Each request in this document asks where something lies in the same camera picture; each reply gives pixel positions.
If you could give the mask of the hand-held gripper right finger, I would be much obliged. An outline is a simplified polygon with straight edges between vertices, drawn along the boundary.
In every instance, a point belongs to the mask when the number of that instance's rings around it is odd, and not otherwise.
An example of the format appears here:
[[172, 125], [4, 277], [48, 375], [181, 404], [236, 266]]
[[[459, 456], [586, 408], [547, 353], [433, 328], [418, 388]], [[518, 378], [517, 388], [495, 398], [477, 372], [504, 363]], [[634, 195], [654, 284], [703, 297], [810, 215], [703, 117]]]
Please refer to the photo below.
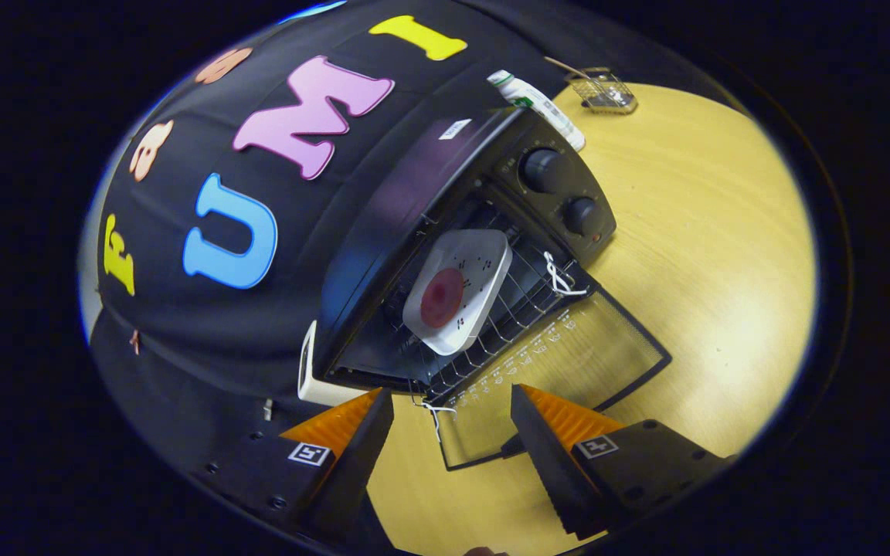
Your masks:
[[584, 539], [660, 513], [732, 463], [654, 419], [622, 425], [516, 384], [510, 419], [565, 532]]

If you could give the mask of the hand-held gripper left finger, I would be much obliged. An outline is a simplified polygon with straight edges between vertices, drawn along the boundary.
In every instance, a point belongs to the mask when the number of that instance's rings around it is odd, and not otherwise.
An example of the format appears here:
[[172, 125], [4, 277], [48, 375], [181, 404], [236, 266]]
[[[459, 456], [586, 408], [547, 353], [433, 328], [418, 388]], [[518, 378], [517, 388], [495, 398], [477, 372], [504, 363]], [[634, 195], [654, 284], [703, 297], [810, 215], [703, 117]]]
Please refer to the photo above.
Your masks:
[[198, 481], [282, 534], [346, 541], [393, 422], [386, 388], [269, 436], [250, 432], [198, 468]]

